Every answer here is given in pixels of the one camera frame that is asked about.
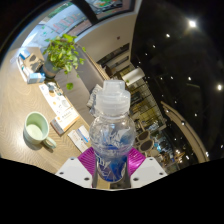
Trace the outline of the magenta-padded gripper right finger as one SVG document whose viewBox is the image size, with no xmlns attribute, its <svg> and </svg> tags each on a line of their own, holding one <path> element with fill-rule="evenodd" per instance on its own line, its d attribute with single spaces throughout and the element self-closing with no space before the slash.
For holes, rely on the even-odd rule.
<svg viewBox="0 0 224 224">
<path fill-rule="evenodd" d="M 132 148 L 127 159 L 127 172 L 132 188 L 140 188 L 167 176 L 154 157 L 145 157 Z"/>
</svg>

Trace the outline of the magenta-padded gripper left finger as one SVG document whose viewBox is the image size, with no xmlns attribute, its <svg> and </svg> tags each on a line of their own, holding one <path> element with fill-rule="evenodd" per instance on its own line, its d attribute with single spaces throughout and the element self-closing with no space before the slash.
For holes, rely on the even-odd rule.
<svg viewBox="0 0 224 224">
<path fill-rule="evenodd" d="M 88 148 L 78 157 L 70 157 L 56 172 L 67 181 L 84 188 L 94 186 L 94 177 L 96 174 L 96 159 L 92 148 Z"/>
</svg>

